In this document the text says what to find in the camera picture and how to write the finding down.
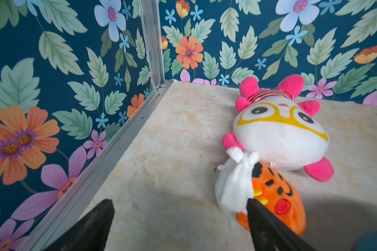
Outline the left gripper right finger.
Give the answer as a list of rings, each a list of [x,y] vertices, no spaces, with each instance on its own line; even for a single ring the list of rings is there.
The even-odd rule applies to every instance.
[[[256,251],[314,250],[260,201],[249,199],[247,211],[250,234]]]

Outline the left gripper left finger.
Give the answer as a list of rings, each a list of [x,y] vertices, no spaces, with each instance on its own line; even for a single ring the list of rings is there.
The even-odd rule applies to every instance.
[[[103,251],[114,219],[111,199],[96,205],[81,220],[50,244],[47,251]]]

